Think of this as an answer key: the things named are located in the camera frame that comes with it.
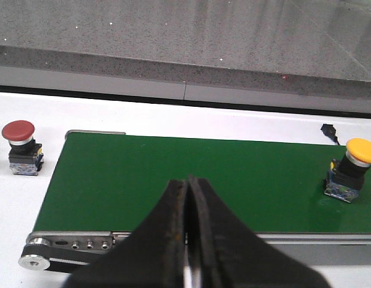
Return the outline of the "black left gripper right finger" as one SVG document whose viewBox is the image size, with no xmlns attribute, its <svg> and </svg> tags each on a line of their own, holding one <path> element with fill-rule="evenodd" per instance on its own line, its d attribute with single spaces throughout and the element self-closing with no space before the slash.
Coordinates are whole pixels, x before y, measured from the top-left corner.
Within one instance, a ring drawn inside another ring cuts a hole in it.
<svg viewBox="0 0 371 288">
<path fill-rule="evenodd" d="M 197 216 L 202 287 L 330 287 L 314 269 L 267 244 L 204 178 L 189 179 Z"/>
</svg>

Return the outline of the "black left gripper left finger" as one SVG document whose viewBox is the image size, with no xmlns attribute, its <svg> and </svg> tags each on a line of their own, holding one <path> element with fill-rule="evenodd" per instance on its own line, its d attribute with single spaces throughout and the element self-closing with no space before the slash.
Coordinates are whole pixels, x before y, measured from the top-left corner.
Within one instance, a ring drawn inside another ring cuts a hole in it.
<svg viewBox="0 0 371 288">
<path fill-rule="evenodd" d="M 73 272 L 64 287 L 183 287 L 187 184 L 171 180 L 156 206 L 120 244 Z"/>
</svg>

